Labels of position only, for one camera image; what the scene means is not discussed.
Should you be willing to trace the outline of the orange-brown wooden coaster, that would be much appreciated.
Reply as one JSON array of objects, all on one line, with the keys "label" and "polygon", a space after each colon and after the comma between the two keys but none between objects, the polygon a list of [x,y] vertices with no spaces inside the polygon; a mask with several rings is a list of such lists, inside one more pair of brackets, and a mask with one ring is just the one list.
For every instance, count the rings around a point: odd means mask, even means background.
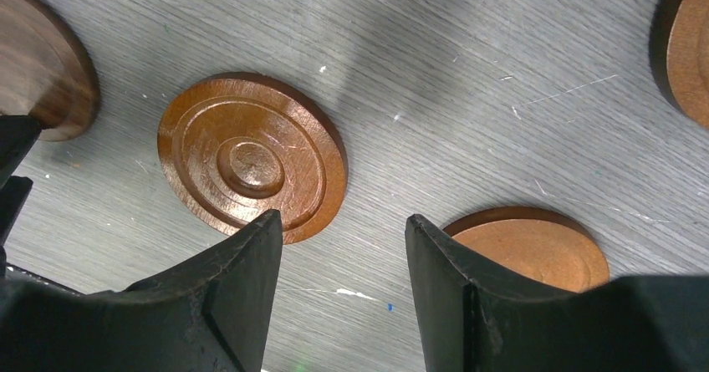
[{"label": "orange-brown wooden coaster", "polygon": [[650,68],[665,99],[708,127],[708,0],[659,0],[649,39]]}]

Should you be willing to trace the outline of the small orange-brown coaster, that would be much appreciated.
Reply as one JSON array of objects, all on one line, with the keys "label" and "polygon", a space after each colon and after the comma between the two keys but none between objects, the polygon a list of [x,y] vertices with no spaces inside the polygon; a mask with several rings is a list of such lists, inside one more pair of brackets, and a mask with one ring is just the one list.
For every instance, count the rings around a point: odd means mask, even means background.
[{"label": "small orange-brown coaster", "polygon": [[592,234],[574,219],[532,206],[500,206],[464,216],[443,231],[515,273],[581,293],[610,279]]}]

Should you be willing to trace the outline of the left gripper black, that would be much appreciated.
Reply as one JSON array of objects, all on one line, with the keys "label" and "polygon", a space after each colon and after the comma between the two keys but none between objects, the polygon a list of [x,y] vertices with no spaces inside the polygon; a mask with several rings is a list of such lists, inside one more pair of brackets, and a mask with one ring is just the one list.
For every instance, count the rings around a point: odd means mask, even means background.
[{"label": "left gripper black", "polygon": [[7,271],[5,242],[33,186],[31,179],[13,173],[41,132],[41,125],[31,116],[1,116],[1,278]]}]

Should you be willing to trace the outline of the matte brown wooden coaster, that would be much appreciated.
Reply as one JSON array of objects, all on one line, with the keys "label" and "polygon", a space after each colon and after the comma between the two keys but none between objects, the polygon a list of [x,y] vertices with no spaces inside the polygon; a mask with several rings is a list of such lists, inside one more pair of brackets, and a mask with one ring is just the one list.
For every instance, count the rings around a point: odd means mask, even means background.
[{"label": "matte brown wooden coaster", "polygon": [[277,210],[283,240],[323,231],[344,201],[349,165],[334,122],[306,94],[263,74],[207,77],[178,94],[157,129],[172,190],[231,235]]}]

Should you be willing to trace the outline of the dark walnut small coaster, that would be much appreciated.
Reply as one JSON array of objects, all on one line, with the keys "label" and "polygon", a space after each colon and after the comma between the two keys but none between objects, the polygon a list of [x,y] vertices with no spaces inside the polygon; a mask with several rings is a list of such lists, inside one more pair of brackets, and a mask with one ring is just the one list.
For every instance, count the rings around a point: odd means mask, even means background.
[{"label": "dark walnut small coaster", "polygon": [[1,0],[1,113],[41,124],[40,140],[85,133],[100,109],[99,77],[79,36],[43,0]]}]

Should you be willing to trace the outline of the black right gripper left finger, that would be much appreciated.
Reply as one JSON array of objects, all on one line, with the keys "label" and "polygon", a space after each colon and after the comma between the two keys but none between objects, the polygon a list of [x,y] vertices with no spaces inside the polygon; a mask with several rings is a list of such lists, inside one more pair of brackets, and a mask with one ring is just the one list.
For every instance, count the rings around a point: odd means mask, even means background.
[{"label": "black right gripper left finger", "polygon": [[278,211],[121,292],[1,283],[4,371],[259,371],[283,250]]}]

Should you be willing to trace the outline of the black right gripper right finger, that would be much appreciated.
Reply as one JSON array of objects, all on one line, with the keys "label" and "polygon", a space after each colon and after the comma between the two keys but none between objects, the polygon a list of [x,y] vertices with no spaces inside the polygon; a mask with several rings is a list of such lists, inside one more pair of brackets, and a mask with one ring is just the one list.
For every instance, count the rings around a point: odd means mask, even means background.
[{"label": "black right gripper right finger", "polygon": [[584,293],[526,278],[406,222],[429,371],[705,371],[708,278],[624,276]]}]

